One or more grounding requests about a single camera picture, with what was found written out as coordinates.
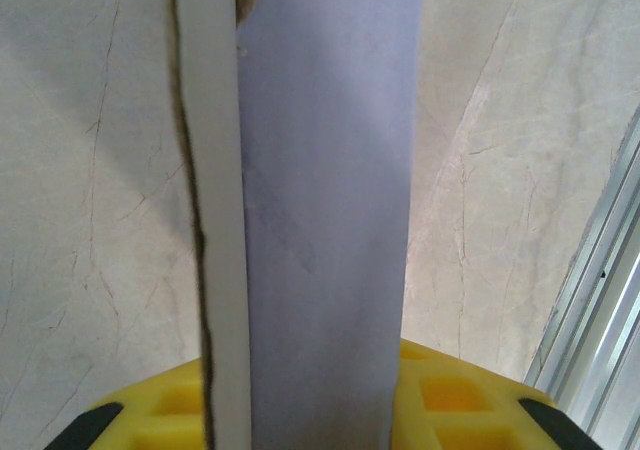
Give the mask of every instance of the yellow plastic base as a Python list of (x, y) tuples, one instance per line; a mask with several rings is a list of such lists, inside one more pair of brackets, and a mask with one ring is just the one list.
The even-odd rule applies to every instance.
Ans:
[[(421, 345), (402, 341), (393, 450), (556, 450), (520, 407), (545, 394)], [(200, 361), (124, 388), (95, 406), (124, 409), (92, 450), (204, 449)]]

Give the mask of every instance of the gray panel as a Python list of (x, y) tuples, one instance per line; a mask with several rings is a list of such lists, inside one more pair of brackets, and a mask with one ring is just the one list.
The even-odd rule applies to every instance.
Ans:
[(258, 0), (240, 29), (254, 448), (388, 448), (420, 0)]

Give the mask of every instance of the marble surface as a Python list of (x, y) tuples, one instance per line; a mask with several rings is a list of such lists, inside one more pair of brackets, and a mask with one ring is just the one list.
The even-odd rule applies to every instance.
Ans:
[[(424, 0), (403, 333), (521, 378), (640, 100), (640, 0)], [(162, 0), (0, 0), (0, 448), (194, 358)]]
[(640, 6), (424, 6), (403, 333), (521, 379), (640, 100)]

